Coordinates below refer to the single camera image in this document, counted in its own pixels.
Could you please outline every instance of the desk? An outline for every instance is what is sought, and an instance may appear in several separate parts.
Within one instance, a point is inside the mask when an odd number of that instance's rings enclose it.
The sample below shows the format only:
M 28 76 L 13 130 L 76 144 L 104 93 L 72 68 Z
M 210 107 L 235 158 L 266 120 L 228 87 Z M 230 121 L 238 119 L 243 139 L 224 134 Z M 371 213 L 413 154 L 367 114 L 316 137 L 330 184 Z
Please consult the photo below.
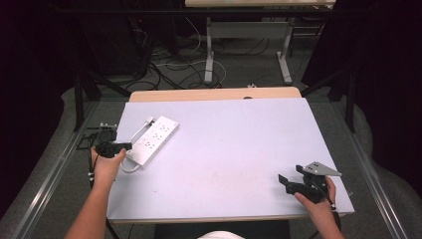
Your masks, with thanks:
M 278 174 L 302 182 L 296 164 L 335 168 L 295 88 L 134 93 L 117 141 L 128 140 L 148 116 L 166 116 L 180 128 L 146 169 L 118 173 L 107 212 L 114 223 L 306 217 Z M 352 213 L 341 179 L 333 180 L 339 213 Z
M 186 0 L 187 7 L 215 8 L 215 7 L 294 7 L 333 5 L 335 0 Z M 212 69 L 214 52 L 212 50 L 213 38 L 281 38 L 284 39 L 282 51 L 277 53 L 283 81 L 286 85 L 293 83 L 286 62 L 295 19 L 288 22 L 212 22 L 207 18 L 207 63 L 205 83 L 212 82 Z

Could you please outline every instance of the person's left hand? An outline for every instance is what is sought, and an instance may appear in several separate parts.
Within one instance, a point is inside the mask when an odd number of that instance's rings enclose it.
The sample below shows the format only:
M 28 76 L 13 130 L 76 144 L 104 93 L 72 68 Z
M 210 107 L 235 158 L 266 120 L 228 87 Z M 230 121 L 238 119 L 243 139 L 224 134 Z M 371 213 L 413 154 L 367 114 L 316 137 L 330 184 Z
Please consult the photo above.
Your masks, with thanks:
M 91 160 L 94 169 L 94 187 L 110 188 L 118 173 L 118 166 L 126 156 L 126 149 L 122 149 L 115 157 L 107 158 L 99 155 L 96 148 L 91 148 Z

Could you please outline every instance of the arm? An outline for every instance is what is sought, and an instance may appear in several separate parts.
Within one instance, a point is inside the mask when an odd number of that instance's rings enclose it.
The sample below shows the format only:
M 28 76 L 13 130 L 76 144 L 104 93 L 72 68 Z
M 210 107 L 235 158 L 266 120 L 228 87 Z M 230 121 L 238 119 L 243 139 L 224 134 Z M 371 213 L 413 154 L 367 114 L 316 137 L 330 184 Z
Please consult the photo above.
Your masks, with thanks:
M 106 209 L 111 185 L 118 172 L 118 166 L 125 157 L 125 149 L 113 158 L 99 156 L 93 147 L 92 162 L 96 162 L 95 183 L 77 219 L 66 238 L 105 238 Z
M 335 203 L 335 185 L 332 180 L 327 177 L 329 198 Z M 324 239 L 340 239 L 344 238 L 335 224 L 334 217 L 331 212 L 329 202 L 324 199 L 322 202 L 314 204 L 300 193 L 295 193 L 295 198 L 308 210 L 311 220 L 316 226 L 316 230 Z

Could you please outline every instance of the power strip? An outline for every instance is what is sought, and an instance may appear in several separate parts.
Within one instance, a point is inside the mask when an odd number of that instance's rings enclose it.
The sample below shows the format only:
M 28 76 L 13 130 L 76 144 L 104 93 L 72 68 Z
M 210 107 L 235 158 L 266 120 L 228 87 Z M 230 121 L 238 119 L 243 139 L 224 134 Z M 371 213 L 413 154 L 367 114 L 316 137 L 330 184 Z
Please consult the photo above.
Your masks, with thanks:
M 160 117 L 128 150 L 126 157 L 145 168 L 179 128 L 179 123 Z

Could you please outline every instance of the dark curtain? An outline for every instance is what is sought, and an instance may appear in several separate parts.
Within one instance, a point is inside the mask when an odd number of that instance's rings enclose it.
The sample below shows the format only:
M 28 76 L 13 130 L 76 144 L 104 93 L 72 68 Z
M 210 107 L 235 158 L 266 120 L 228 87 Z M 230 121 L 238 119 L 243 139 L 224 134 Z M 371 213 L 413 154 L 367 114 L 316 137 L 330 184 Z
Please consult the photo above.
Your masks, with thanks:
M 63 113 L 61 94 L 73 85 L 45 7 L 40 1 L 0 6 L 0 216 L 48 145 Z
M 354 69 L 373 159 L 422 196 L 422 3 L 338 0 L 334 9 L 368 14 L 328 20 L 303 82 L 313 86 L 337 70 Z

